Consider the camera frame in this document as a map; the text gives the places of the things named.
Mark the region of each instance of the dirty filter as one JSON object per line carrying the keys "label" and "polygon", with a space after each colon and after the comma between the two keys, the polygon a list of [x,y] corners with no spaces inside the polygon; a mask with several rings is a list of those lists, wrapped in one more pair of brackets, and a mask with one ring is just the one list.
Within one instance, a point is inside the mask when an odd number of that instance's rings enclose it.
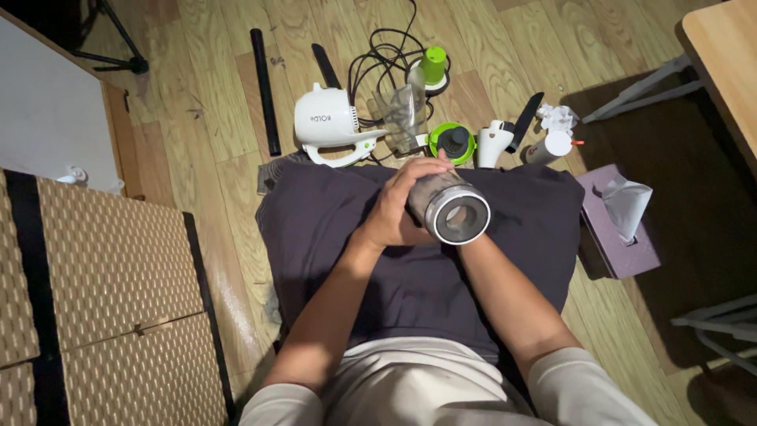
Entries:
{"label": "dirty filter", "polygon": [[475,240],[491,218],[484,195],[453,172],[421,177],[410,189],[407,202],[428,232],[447,244]]}

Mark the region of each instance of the forearm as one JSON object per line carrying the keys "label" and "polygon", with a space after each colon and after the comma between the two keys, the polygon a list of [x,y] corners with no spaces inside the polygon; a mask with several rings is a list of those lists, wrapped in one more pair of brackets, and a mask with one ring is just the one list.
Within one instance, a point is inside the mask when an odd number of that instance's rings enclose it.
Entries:
{"label": "forearm", "polygon": [[478,302],[523,377],[542,356],[581,347],[557,310],[488,236],[460,246],[459,253]]}
{"label": "forearm", "polygon": [[318,393],[334,374],[360,309],[381,250],[360,238],[360,230],[326,281],[294,322],[263,386],[301,384]]}

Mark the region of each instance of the crumpled tissue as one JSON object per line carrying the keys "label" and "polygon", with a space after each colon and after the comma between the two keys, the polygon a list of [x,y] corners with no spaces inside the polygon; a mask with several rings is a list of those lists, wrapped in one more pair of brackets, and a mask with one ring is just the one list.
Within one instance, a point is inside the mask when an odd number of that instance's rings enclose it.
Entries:
{"label": "crumpled tissue", "polygon": [[651,197],[652,188],[631,182],[621,175],[616,176],[602,191],[602,201],[610,220],[618,228],[626,246],[633,243],[641,215]]}
{"label": "crumpled tissue", "polygon": [[536,116],[541,119],[542,129],[550,132],[554,130],[562,130],[569,136],[573,136],[573,131],[571,129],[578,124],[579,119],[578,115],[574,113],[570,107],[564,105],[553,107],[546,102],[536,110]]}

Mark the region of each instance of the white board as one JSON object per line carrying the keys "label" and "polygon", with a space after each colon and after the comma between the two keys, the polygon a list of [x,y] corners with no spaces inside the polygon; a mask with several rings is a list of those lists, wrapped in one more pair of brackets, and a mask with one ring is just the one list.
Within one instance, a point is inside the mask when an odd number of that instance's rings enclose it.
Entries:
{"label": "white board", "polygon": [[0,167],[120,193],[100,80],[2,17],[0,58]]}

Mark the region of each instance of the black tripod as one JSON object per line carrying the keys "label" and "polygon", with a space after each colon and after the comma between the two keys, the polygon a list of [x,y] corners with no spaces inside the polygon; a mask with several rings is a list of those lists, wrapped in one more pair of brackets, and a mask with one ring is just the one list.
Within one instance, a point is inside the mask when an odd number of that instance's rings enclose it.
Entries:
{"label": "black tripod", "polygon": [[116,26],[116,29],[123,37],[123,41],[125,41],[126,44],[129,45],[129,49],[132,50],[132,53],[134,54],[134,56],[132,56],[132,58],[129,59],[128,61],[122,61],[120,59],[109,58],[107,56],[94,55],[92,53],[80,52],[78,50],[70,50],[69,53],[79,58],[92,59],[94,61],[100,61],[100,62],[106,62],[108,64],[113,64],[113,66],[110,66],[110,67],[95,67],[94,68],[95,71],[130,70],[134,74],[146,73],[150,69],[150,65],[148,64],[147,59],[145,59],[145,57],[139,53],[137,46],[134,45],[134,42],[129,37],[129,34],[126,33],[126,30],[123,28],[123,25],[121,25],[121,21],[118,20],[118,17],[113,12],[113,9],[111,8],[111,6],[107,3],[107,0],[97,0],[97,8],[95,8],[94,13],[99,12],[100,9],[104,10],[105,13],[108,15],[108,17],[110,17],[110,19],[113,21],[113,25]]}

